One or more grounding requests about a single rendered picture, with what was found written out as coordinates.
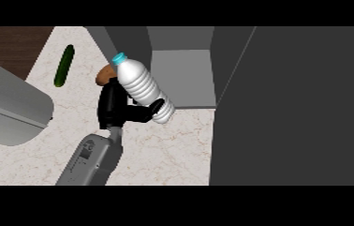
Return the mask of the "grey open cabinet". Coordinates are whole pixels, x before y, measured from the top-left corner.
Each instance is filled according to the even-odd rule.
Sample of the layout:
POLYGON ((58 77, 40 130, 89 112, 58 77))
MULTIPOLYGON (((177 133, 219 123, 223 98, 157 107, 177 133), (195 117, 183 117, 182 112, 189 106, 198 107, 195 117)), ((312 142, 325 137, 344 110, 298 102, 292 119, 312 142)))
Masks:
POLYGON ((253 26, 90 26, 107 58, 139 60, 179 109, 214 109, 247 51, 253 26))

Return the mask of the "dark grey cabinet door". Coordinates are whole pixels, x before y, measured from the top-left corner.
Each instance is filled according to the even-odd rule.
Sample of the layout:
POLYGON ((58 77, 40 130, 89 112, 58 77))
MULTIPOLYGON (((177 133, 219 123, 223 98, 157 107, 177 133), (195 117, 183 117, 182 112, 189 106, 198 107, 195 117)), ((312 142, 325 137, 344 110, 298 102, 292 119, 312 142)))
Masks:
POLYGON ((216 111, 214 185, 354 184, 354 27, 260 27, 216 111))

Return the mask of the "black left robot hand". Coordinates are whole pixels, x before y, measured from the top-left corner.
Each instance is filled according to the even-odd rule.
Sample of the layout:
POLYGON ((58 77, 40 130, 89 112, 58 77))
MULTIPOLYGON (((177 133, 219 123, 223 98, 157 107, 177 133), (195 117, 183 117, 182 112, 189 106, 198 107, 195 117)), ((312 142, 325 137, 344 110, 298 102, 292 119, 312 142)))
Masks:
POLYGON ((129 105, 130 98, 118 78, 111 78, 99 95, 99 128, 123 127, 127 121, 146 123, 161 110, 166 100, 157 99, 149 106, 129 105))

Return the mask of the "dark green cucumber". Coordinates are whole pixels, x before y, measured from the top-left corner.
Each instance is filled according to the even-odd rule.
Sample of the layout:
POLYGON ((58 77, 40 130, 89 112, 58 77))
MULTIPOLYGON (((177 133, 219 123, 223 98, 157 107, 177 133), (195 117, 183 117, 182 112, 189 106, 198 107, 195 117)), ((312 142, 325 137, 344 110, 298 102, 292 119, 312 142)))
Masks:
POLYGON ((55 74, 56 87, 61 87, 65 84, 70 67, 74 60, 74 55, 76 55, 76 47, 73 44, 70 44, 65 48, 65 51, 59 60, 58 69, 56 69, 56 74, 55 74))

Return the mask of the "white water bottle blue cap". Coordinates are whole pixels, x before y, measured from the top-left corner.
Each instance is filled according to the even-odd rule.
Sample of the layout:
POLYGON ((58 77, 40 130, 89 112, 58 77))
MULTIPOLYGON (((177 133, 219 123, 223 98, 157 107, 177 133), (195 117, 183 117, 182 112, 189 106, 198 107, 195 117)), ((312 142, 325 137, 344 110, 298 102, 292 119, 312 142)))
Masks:
POLYGON ((121 86, 138 103, 149 106, 158 99, 166 101, 160 111, 152 115, 154 122, 166 124, 174 114, 174 105, 157 84, 145 64, 138 60, 129 59, 124 53, 118 53, 114 56, 112 63, 121 86))

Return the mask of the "brown potato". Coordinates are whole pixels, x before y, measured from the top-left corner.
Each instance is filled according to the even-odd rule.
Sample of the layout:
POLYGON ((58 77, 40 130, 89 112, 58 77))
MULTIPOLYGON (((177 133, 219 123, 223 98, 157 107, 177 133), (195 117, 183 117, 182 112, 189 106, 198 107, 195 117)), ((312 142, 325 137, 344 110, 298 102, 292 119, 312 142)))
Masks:
POLYGON ((96 84, 99 86, 104 86, 105 84, 109 83, 109 79, 115 77, 117 77, 117 72, 114 68, 109 65, 107 65, 98 73, 96 84))

